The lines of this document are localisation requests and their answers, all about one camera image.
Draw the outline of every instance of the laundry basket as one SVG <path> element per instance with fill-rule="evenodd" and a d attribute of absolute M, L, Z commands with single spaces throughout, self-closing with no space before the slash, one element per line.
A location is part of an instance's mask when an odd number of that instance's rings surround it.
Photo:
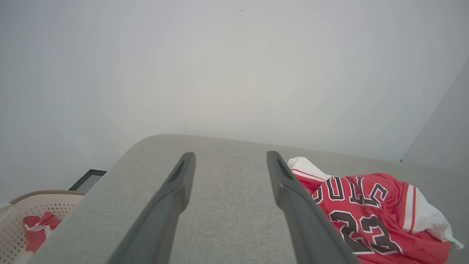
<path fill-rule="evenodd" d="M 24 264 L 32 257 L 25 251 L 23 217 L 51 212 L 62 221 L 85 194 L 76 191 L 37 191 L 14 199 L 0 209 L 0 264 Z"/>

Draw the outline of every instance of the red basketball jersey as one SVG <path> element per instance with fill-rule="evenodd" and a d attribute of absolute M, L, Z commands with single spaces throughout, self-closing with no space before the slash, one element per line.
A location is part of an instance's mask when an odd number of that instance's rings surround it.
<path fill-rule="evenodd" d="M 339 178 L 301 157 L 288 165 L 363 264 L 444 263 L 451 242 L 463 247 L 407 182 L 385 173 Z"/>

